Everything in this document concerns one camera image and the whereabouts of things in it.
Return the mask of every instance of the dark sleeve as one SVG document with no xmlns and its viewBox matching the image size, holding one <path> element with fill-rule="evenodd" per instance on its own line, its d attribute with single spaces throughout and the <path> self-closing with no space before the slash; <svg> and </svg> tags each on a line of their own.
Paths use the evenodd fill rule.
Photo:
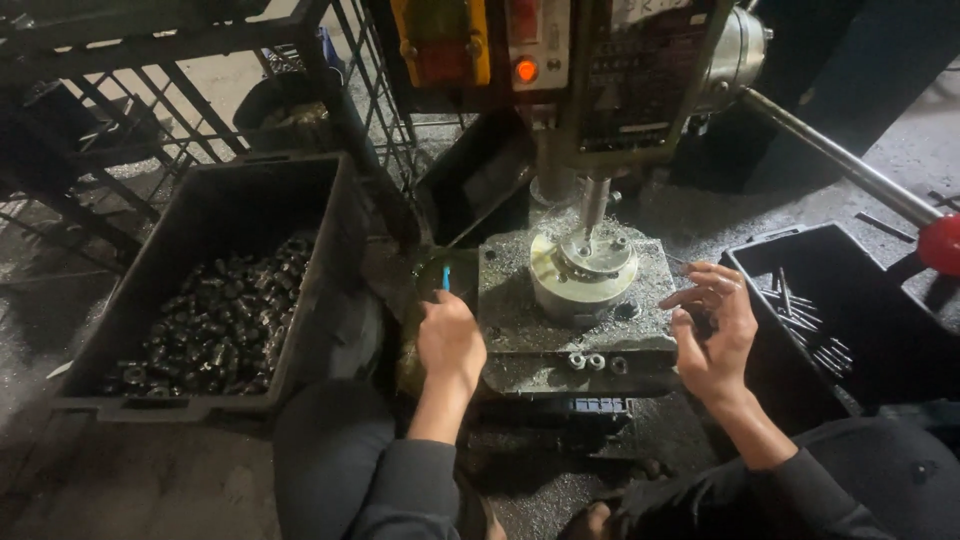
<svg viewBox="0 0 960 540">
<path fill-rule="evenodd" d="M 354 540 L 459 540 L 453 446 L 397 440 L 383 455 Z"/>
<path fill-rule="evenodd" d="M 754 473 L 754 489 L 784 538 L 892 540 L 806 449 L 773 471 Z"/>
</svg>

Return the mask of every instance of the black plastic crate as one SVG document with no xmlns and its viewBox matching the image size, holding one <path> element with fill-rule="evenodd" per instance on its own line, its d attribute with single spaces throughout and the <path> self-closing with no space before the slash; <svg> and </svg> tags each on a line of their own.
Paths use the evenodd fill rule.
<svg viewBox="0 0 960 540">
<path fill-rule="evenodd" d="M 199 422 L 214 411 L 269 413 L 298 380 L 352 376 L 358 366 L 343 349 L 359 334 L 370 337 L 371 310 L 379 308 L 359 272 L 370 212 L 346 154 L 257 158 L 192 169 L 74 358 L 54 407 L 96 410 L 105 421 Z M 310 229 L 319 231 L 317 241 L 266 394 L 97 395 L 104 374 L 118 359 L 146 359 L 141 343 L 159 307 L 178 293 L 196 264 L 233 250 L 268 255 L 291 234 Z"/>
<path fill-rule="evenodd" d="M 759 330 L 747 383 L 790 433 L 880 405 L 960 398 L 960 337 L 836 223 L 755 236 L 724 252 L 721 263 L 750 278 Z M 810 300 L 823 327 L 850 348 L 852 371 L 842 379 L 811 357 L 760 293 L 780 268 L 790 290 Z"/>
</svg>

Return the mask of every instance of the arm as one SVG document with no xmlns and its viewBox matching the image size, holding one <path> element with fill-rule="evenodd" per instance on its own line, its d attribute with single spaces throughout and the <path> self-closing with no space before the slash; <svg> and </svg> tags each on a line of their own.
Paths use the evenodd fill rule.
<svg viewBox="0 0 960 540">
<path fill-rule="evenodd" d="M 697 286 L 660 306 L 674 308 L 677 369 L 755 472 L 754 489 L 785 532 L 817 538 L 893 538 L 806 450 L 800 450 L 763 411 L 744 382 L 756 334 L 750 295 L 739 272 L 709 262 L 688 264 Z M 692 310 L 710 315 L 715 332 L 697 336 Z"/>
<path fill-rule="evenodd" d="M 353 538 L 455 539 L 454 443 L 487 361 L 487 348 L 466 304 L 437 291 L 424 303 L 417 350 L 426 372 L 407 436 L 384 453 Z"/>
</svg>

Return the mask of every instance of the red knob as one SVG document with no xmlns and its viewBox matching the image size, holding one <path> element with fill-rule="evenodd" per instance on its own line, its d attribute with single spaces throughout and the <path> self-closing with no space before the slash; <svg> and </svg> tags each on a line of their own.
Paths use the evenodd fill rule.
<svg viewBox="0 0 960 540">
<path fill-rule="evenodd" d="M 937 272 L 960 277 L 960 214 L 944 216 L 920 231 L 917 253 Z"/>
</svg>

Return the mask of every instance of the plastic container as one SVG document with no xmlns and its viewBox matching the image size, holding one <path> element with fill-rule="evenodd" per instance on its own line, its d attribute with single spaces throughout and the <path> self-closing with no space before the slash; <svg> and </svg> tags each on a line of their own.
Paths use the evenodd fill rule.
<svg viewBox="0 0 960 540">
<path fill-rule="evenodd" d="M 55 408 L 102 421 L 200 422 L 214 411 L 265 415 L 295 384 L 356 375 L 382 339 L 380 304 L 360 277 L 370 205 L 345 154 L 259 158 L 197 167 L 174 195 L 93 334 L 73 360 Z M 269 391 L 252 396 L 102 397 L 118 358 L 141 347 L 159 307 L 199 262 L 268 254 L 292 233 L 319 229 Z"/>
<path fill-rule="evenodd" d="M 755 236 L 721 262 L 750 277 L 759 330 L 748 385 L 791 433 L 881 405 L 960 398 L 960 337 L 838 224 Z M 780 268 L 793 294 L 810 300 L 823 328 L 850 348 L 852 371 L 842 379 L 810 356 L 759 292 Z"/>
</svg>

